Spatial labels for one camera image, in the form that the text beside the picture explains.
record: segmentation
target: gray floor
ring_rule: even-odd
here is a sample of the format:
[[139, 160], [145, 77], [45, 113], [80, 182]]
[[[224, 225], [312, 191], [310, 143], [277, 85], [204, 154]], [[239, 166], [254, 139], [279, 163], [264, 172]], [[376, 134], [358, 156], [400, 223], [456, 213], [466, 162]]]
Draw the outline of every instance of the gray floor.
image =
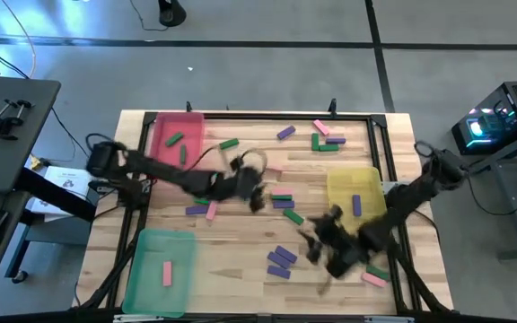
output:
[[[156, 27], [153, 1], [135, 0]], [[101, 39], [370, 41], [364, 0], [184, 0], [187, 21], [166, 32], [141, 31], [126, 1], [11, 1], [33, 36]], [[517, 1], [374, 0], [384, 42], [517, 44]], [[510, 14], [516, 13], [515, 23]], [[0, 5], [0, 36], [21, 35]], [[113, 135], [122, 109], [384, 111], [371, 49], [94, 48], [37, 46], [37, 78], [63, 84], [56, 109], [78, 139]], [[23, 71], [27, 46], [0, 45]], [[450, 126], [499, 83], [517, 80], [516, 51], [384, 52], [397, 112], [412, 117], [416, 138], [453, 147]], [[6, 75], [13, 75], [2, 66]], [[50, 118], [34, 152], [68, 159], [71, 145]], [[78, 152], [67, 166], [82, 167]], [[474, 180], [479, 199], [500, 210], [494, 183]], [[507, 217], [479, 211], [468, 188], [433, 201], [444, 264], [457, 310], [517, 319], [517, 261], [495, 253], [517, 247]], [[0, 273], [0, 315], [70, 306], [83, 250], [33, 245], [30, 280], [12, 285]]]

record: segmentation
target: pink block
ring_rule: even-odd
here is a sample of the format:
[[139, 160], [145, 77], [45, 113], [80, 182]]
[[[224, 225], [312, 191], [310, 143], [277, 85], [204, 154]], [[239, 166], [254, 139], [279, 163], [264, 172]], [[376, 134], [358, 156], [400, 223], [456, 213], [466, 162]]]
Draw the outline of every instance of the pink block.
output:
[[208, 205], [208, 210], [206, 210], [206, 219], [209, 221], [213, 221], [215, 218], [216, 213], [216, 206], [218, 203], [216, 201], [211, 201], [211, 203]]
[[165, 261], [162, 263], [162, 285], [172, 285], [172, 262]]
[[382, 280], [380, 278], [378, 278], [377, 276], [375, 275], [371, 275], [371, 274], [368, 274], [368, 273], [364, 273], [361, 278], [367, 282], [367, 283], [370, 283], [370, 284], [373, 284], [374, 286], [378, 286], [378, 287], [384, 287], [386, 286], [386, 281], [385, 280]]
[[272, 195], [292, 195], [293, 191], [290, 188], [273, 188], [270, 191]]
[[329, 129], [320, 122], [320, 120], [314, 120], [314, 126], [319, 129], [323, 135], [329, 135]]

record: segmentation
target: wooden block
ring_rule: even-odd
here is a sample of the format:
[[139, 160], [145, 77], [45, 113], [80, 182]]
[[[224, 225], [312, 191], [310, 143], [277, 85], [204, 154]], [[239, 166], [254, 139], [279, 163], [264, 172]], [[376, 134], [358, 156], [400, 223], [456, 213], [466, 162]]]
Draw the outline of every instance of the wooden block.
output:
[[270, 198], [272, 198], [275, 201], [292, 201], [293, 200], [293, 196], [271, 196]]
[[312, 122], [317, 129], [323, 134], [323, 135], [329, 135], [329, 129], [320, 122], [320, 120], [314, 120]]
[[270, 194], [276, 196], [292, 195], [293, 191], [290, 188], [273, 188], [270, 190]]
[[319, 134], [317, 133], [311, 135], [311, 150], [314, 152], [319, 150]]
[[278, 137], [278, 139], [283, 140], [286, 139], [289, 135], [294, 134], [294, 131], [296, 131], [294, 126], [289, 126], [287, 129], [279, 132], [276, 136]]
[[385, 281], [389, 281], [390, 280], [390, 274], [383, 271], [383, 270], [380, 270], [379, 268], [373, 266], [373, 265], [367, 265], [366, 266], [366, 273], [368, 274], [372, 274], [372, 275], [375, 275], [377, 277], [379, 277], [380, 279], [382, 280], [385, 280]]
[[296, 255], [294, 253], [288, 251], [287, 249], [284, 249], [281, 246], [276, 246], [275, 253], [283, 256], [285, 259], [287, 259], [288, 261], [290, 261], [293, 264], [296, 262]]
[[361, 276], [361, 278], [362, 278], [362, 280], [364, 280], [365, 282], [370, 283], [370, 284], [373, 284], [374, 286], [378, 286], [378, 287], [384, 287], [384, 286], [386, 286], [386, 281], [385, 281], [385, 280], [382, 280], [382, 279], [380, 279], [380, 278], [378, 278], [377, 276], [372, 275], [372, 274], [363, 273], [363, 275]]
[[221, 150], [234, 147], [239, 144], [239, 139], [233, 138], [219, 144]]
[[216, 213], [216, 206], [218, 203], [216, 201], [211, 201], [211, 204], [208, 206], [208, 210], [206, 211], [206, 219], [209, 221], [213, 221]]
[[337, 152], [339, 149], [337, 144], [321, 144], [319, 152]]
[[283, 214], [286, 215], [289, 219], [291, 219], [294, 223], [296, 223], [298, 225], [301, 225], [304, 222], [304, 219], [299, 214], [296, 214], [291, 209], [284, 210]]
[[182, 137], [183, 137], [183, 133], [178, 132], [175, 135], [173, 135], [171, 138], [167, 139], [165, 144], [167, 145], [167, 147], [171, 147], [172, 145], [176, 144]]
[[271, 275], [277, 275], [279, 277], [283, 277], [286, 279], [289, 279], [291, 277], [291, 272], [289, 270], [277, 266], [269, 266], [267, 268], [267, 273]]
[[274, 252], [269, 252], [267, 258], [284, 269], [288, 269], [291, 266], [291, 262], [288, 259]]
[[352, 196], [352, 209], [354, 210], [356, 217], [362, 216], [362, 214], [363, 214], [363, 205], [361, 204], [360, 196], [359, 195], [353, 195]]
[[172, 285], [172, 262], [162, 263], [162, 285], [168, 287]]
[[273, 201], [273, 207], [291, 209], [294, 208], [294, 201]]

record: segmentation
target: wooden tabletop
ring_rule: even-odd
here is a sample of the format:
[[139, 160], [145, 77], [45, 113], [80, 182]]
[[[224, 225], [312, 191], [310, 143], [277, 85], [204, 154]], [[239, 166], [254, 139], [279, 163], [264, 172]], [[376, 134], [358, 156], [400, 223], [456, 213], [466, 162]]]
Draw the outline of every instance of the wooden tabletop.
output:
[[[121, 111], [115, 140], [128, 147], [137, 147], [144, 113], [144, 110]], [[412, 180], [420, 175], [420, 162], [413, 148], [415, 138], [410, 117], [408, 114], [386, 114], [386, 118], [399, 180]], [[296, 127], [296, 133], [287, 140], [277, 141], [276, 134], [289, 124]], [[267, 187], [292, 188], [296, 213], [303, 217], [321, 216], [329, 209], [326, 191], [328, 169], [372, 167], [364, 122], [326, 121], [325, 125], [332, 134], [346, 138], [345, 146], [337, 153], [312, 152], [312, 123], [288, 120], [206, 120], [203, 149], [227, 139], [239, 138], [239, 146], [227, 152], [229, 159], [250, 148], [265, 151], [269, 166], [283, 169], [282, 173], [267, 172]], [[384, 180], [388, 180], [380, 132], [376, 131], [376, 135]], [[250, 162], [259, 165], [259, 159], [250, 159]], [[224, 169], [219, 153], [210, 153], [201, 165], [204, 168]], [[115, 200], [115, 196], [104, 198], [97, 212], [114, 206]], [[268, 203], [264, 210], [251, 214], [248, 206], [241, 201], [225, 201], [218, 206], [212, 225], [207, 223], [204, 216], [185, 216], [185, 207], [190, 205], [191, 196], [169, 184], [158, 183], [153, 188], [146, 224], [147, 228], [193, 231], [197, 236], [197, 261], [187, 312], [395, 313], [391, 286], [378, 288], [362, 282], [362, 266], [357, 267], [346, 279], [334, 281], [329, 291], [324, 296], [319, 296], [317, 286], [326, 280], [326, 272], [304, 257], [306, 243], [296, 233], [296, 224]], [[432, 216], [429, 205], [422, 205], [420, 211]], [[89, 299], [113, 266], [123, 213], [123, 209], [118, 209], [93, 223], [77, 287], [81, 301]], [[134, 215], [130, 239], [136, 227], [137, 216], [138, 214]], [[407, 227], [416, 271], [440, 302], [452, 308], [435, 229], [415, 215], [408, 218]], [[267, 275], [267, 254], [277, 245], [299, 255], [289, 280]], [[388, 268], [385, 255], [378, 256], [372, 262], [376, 266]], [[121, 304], [125, 296], [128, 269], [127, 265], [121, 276], [117, 305]], [[401, 279], [405, 300], [409, 304], [410, 298], [403, 274]]]

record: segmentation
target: black metal frame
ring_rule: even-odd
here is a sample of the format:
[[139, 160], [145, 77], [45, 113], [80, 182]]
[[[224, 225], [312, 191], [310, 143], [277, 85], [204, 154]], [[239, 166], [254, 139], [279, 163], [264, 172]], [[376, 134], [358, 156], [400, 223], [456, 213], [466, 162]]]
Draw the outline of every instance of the black metal frame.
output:
[[[362, 121], [365, 122], [369, 144], [370, 144], [370, 153], [372, 158], [372, 166], [375, 167], [381, 176], [381, 163], [380, 163], [380, 155], [378, 153], [378, 144], [376, 141], [376, 135], [374, 133], [375, 126], [378, 126], [381, 131], [382, 144], [384, 146], [384, 154], [386, 157], [386, 166], [389, 173], [389, 178], [391, 181], [396, 181], [396, 170], [394, 165], [394, 159], [392, 156], [392, 150], [390, 146], [390, 137], [388, 133], [388, 124], [386, 121], [386, 117], [382, 114], [337, 114], [336, 113], [336, 101], [333, 100], [328, 114], [293, 114], [293, 113], [204, 113], [205, 119], [228, 119], [228, 120], [332, 120], [332, 121]], [[145, 116], [143, 118], [143, 126], [141, 128], [141, 136], [139, 138], [139, 146], [138, 150], [142, 153], [145, 153], [145, 147], [147, 142], [147, 137], [149, 134], [150, 126], [156, 119], [157, 112], [145, 112]], [[138, 178], [138, 174], [133, 174], [134, 178]], [[141, 231], [146, 224], [146, 216], [149, 205], [144, 205], [141, 209], [139, 209], [139, 219], [137, 222], [137, 231]], [[121, 226], [121, 233], [119, 236], [119, 242], [117, 247], [117, 253], [115, 256], [115, 263], [118, 262], [119, 259], [123, 257], [123, 253], [127, 247], [127, 240], [131, 225], [131, 218], [133, 215], [133, 211], [130, 209], [126, 209], [125, 215], [123, 217], [123, 223]], [[399, 227], [399, 242], [402, 246], [402, 250], [407, 255], [408, 261], [412, 264], [412, 256], [410, 253], [410, 245], [408, 241], [407, 228], [406, 225]], [[407, 310], [406, 303], [404, 302], [404, 296], [402, 294], [402, 286], [400, 283], [399, 277], [399, 268], [397, 260], [389, 253], [389, 268], [392, 282], [392, 293], [394, 297], [394, 301], [396, 304], [397, 313], [403, 312]], [[413, 310], [421, 310], [421, 302], [420, 297], [416, 291], [416, 287], [412, 282], [408, 282], [410, 286], [410, 296], [412, 302]], [[114, 284], [108, 294], [107, 299], [107, 308], [115, 308], [115, 300], [117, 298], [117, 290], [118, 290], [118, 281]], [[310, 316], [297, 316], [297, 318], [305, 318]], [[332, 316], [325, 316], [327, 319], [331, 319]], [[351, 318], [360, 318], [360, 316], [351, 316]]]

